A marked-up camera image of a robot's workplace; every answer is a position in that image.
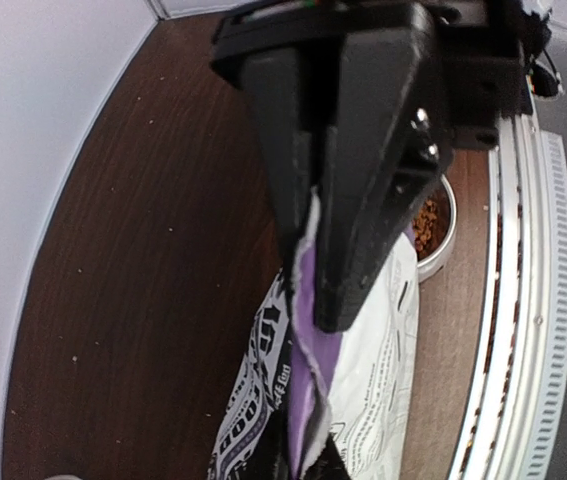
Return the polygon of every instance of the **bowl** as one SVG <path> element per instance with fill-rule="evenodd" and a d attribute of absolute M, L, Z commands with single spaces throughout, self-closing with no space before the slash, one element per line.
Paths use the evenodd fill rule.
<path fill-rule="evenodd" d="M 456 199 L 454 198 L 452 186 L 444 175 L 441 177 L 441 186 L 443 187 L 443 190 L 449 202 L 450 224 L 447 228 L 445 236 L 443 237 L 443 240 L 436 248 L 436 250 L 434 250 L 430 255 L 418 262 L 417 268 L 419 283 L 424 282 L 439 270 L 441 270 L 452 256 L 452 251 L 454 250 L 454 242 L 456 240 L 457 230 Z"/>

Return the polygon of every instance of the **bowl rim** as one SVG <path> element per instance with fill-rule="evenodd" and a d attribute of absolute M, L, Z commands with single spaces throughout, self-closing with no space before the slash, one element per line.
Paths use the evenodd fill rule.
<path fill-rule="evenodd" d="M 441 184 L 445 189 L 445 193 L 447 194 L 448 203 L 450 204 L 450 224 L 447 227 L 447 232 L 445 232 L 445 237 L 443 237 L 443 241 L 440 243 L 436 250 L 434 250 L 430 255 L 425 257 L 423 260 L 417 263 L 419 267 L 426 267 L 429 266 L 431 263 L 434 263 L 437 258 L 441 255 L 441 252 L 448 248 L 448 245 L 452 242 L 454 237 L 454 232 L 456 231 L 456 198 L 454 197 L 454 191 L 452 190 L 452 185 L 448 181 L 445 175 L 441 175 Z"/>

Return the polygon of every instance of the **black object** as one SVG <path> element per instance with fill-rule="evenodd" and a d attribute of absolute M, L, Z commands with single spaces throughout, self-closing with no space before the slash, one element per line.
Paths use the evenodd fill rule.
<path fill-rule="evenodd" d="M 212 68 L 253 109 L 288 278 L 310 189 L 321 198 L 324 331 L 350 327 L 452 147 L 492 148 L 498 117 L 521 113 L 512 2 L 479 2 L 467 18 L 452 5 L 259 2 L 215 34 Z"/>

